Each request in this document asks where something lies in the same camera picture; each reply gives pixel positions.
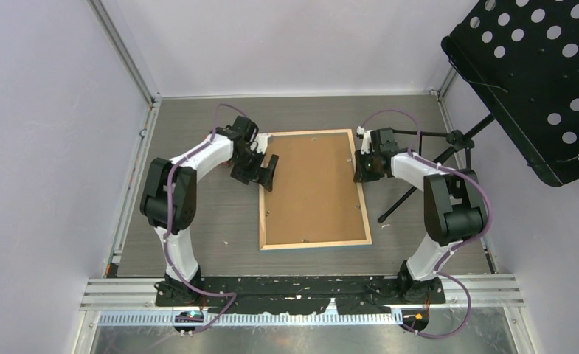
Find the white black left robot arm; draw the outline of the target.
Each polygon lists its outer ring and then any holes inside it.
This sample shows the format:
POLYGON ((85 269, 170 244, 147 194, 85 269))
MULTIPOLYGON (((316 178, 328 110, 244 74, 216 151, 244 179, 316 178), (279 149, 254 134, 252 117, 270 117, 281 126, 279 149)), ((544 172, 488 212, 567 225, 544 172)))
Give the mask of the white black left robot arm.
POLYGON ((273 190, 279 157, 267 156, 271 135, 260 133, 249 118, 238 116, 231 125, 214 128, 191 150, 171 159, 154 159, 149 166, 140 212, 160 238, 166 262, 164 284, 185 305, 194 305, 203 290, 200 265, 191 237, 198 201, 198 183, 217 166, 227 163, 230 176, 242 184, 256 183, 273 190))

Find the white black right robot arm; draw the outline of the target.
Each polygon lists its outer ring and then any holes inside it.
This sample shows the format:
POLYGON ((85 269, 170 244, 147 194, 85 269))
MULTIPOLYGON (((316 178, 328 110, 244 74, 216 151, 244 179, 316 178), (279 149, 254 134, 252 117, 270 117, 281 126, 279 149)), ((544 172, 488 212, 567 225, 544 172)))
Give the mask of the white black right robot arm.
POLYGON ((489 214, 472 170, 454 170, 430 162, 395 141, 392 128, 357 127, 361 147, 355 152, 354 181, 367 183, 384 177, 408 182, 423 194, 426 236, 416 252, 403 261, 395 289, 406 302, 417 302, 434 289, 438 271, 455 248, 485 231, 489 214))

